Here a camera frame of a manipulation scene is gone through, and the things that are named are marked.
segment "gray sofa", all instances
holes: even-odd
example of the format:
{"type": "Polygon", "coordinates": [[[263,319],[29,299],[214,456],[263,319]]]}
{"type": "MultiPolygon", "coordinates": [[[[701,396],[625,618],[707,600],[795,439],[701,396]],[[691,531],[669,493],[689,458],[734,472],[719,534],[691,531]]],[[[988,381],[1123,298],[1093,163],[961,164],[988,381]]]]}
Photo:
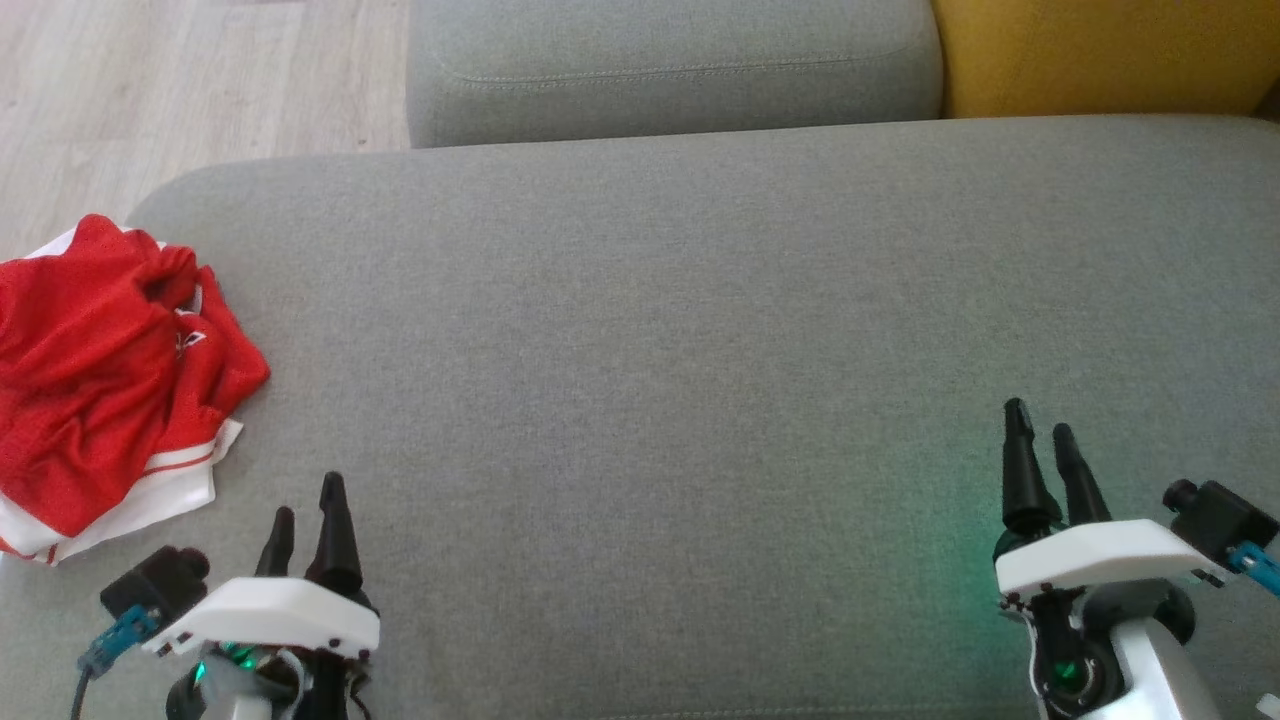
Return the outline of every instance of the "gray sofa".
{"type": "MultiPolygon", "coordinates": [[[[518,127],[596,127],[541,118],[518,127]]],[[[991,570],[1001,402],[1071,421],[1117,516],[1162,518],[1180,477],[1275,511],[1277,168],[1263,122],[1097,117],[180,178],[128,223],[218,270],[273,378],[214,505],[0,562],[0,716],[65,711],[133,562],[193,544],[211,582],[248,574],[275,506],[314,537],[339,469],[375,717],[1030,719],[991,570]]],[[[1280,603],[1190,593],[1190,652],[1247,717],[1280,603]]],[[[128,656],[86,717],[156,717],[180,670],[128,656]]]]}
{"type": "Polygon", "coordinates": [[[415,147],[937,118],[928,0],[416,0],[415,147]]]}

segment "wooden floor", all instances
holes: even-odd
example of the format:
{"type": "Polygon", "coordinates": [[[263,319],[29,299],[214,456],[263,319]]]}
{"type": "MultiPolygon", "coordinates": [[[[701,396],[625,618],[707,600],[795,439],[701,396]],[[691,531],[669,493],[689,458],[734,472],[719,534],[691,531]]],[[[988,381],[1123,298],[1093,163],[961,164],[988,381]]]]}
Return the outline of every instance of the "wooden floor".
{"type": "Polygon", "coordinates": [[[0,0],[0,260],[215,163],[408,147],[408,0],[0,0]]]}

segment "green led light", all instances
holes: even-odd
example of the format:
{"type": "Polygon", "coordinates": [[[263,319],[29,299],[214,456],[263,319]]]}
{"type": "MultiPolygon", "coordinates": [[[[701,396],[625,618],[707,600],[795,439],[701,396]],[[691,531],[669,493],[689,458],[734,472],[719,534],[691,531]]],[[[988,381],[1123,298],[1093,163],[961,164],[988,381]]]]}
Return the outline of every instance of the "green led light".
{"type": "Polygon", "coordinates": [[[1078,693],[1084,689],[1088,678],[1076,662],[1053,664],[1053,684],[1069,693],[1078,693]]]}
{"type": "Polygon", "coordinates": [[[257,660],[253,659],[255,650],[257,650],[256,646],[251,644],[223,643],[223,652],[227,653],[227,657],[246,670],[257,667],[257,660]]]}

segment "seam stitching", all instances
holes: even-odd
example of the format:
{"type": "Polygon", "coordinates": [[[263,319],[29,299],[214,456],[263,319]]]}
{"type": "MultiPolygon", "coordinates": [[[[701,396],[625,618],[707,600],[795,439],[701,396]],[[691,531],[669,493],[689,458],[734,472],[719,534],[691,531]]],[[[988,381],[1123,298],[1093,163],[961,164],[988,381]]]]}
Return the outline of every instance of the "seam stitching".
{"type": "Polygon", "coordinates": [[[495,83],[495,82],[474,82],[468,79],[461,79],[454,77],[447,77],[445,79],[454,85],[463,85],[468,87],[475,87],[479,90],[541,90],[547,87],[579,87],[585,85],[618,85],[623,82],[652,82],[663,79],[685,79],[692,77],[710,77],[710,76],[735,76],[753,72],[805,72],[813,68],[824,65],[837,65],[841,63],[858,64],[858,60],[831,60],[823,63],[806,63],[806,64],[792,64],[792,65],[756,65],[756,67],[740,67],[728,68],[722,70],[696,70],[696,72],[678,72],[667,74],[648,74],[648,76],[628,76],[628,77],[612,77],[612,78],[599,78],[599,79],[575,79],[575,81],[552,81],[552,82],[521,82],[521,83],[495,83]]]}
{"type": "Polygon", "coordinates": [[[788,68],[808,68],[815,65],[827,65],[837,63],[858,64],[863,61],[881,60],[884,58],[891,58],[900,53],[905,53],[919,46],[920,28],[924,26],[925,14],[919,13],[916,18],[915,28],[909,33],[910,40],[902,44],[901,47],[895,47],[893,50],[887,50],[884,53],[878,53],[876,55],[818,55],[814,58],[782,58],[782,59],[768,59],[768,60],[755,60],[755,61],[733,61],[733,63],[704,63],[698,65],[672,65],[667,68],[637,68],[637,69],[625,69],[625,70],[604,70],[594,73],[564,73],[554,76],[531,76],[531,77],[498,77],[498,76],[467,76],[463,74],[444,63],[440,55],[434,49],[428,49],[428,54],[435,60],[435,64],[449,76],[449,79],[462,83],[462,85],[535,85],[538,87],[547,87],[549,85],[586,85],[584,82],[564,82],[558,81],[591,81],[593,83],[604,82],[625,82],[628,79],[649,79],[667,77],[668,74],[719,74],[703,70],[721,70],[721,72],[745,72],[745,70],[769,70],[769,69],[788,69],[788,68]]]}

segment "yellow cushion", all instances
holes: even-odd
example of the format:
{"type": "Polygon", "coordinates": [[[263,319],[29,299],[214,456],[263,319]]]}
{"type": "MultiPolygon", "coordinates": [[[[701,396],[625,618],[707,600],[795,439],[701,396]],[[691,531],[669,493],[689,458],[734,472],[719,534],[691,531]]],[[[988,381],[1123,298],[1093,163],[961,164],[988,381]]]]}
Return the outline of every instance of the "yellow cushion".
{"type": "Polygon", "coordinates": [[[933,0],[948,117],[1249,114],[1280,0],[933,0]]]}

